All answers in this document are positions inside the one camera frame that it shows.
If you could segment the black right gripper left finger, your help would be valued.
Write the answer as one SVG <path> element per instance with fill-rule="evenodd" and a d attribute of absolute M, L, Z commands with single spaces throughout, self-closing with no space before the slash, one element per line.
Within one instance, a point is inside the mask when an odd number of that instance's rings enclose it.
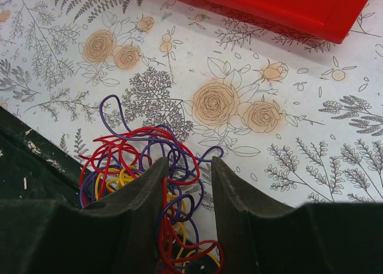
<path fill-rule="evenodd" d="M 168 160 L 84 209 L 1 201 L 2 273 L 154 273 L 155 224 Z"/>

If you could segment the red plastic bin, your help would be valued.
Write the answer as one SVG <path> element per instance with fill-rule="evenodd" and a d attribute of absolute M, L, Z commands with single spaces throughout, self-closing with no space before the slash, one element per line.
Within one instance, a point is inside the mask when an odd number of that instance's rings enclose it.
<path fill-rule="evenodd" d="M 368 0 L 180 0 L 219 15 L 229 11 L 343 43 Z"/>

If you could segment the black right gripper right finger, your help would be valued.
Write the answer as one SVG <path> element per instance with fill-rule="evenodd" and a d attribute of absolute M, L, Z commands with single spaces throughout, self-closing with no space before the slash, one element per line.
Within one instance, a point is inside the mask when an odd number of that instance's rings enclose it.
<path fill-rule="evenodd" d="M 380 203 L 287 206 L 212 160 L 224 273 L 381 273 Z"/>

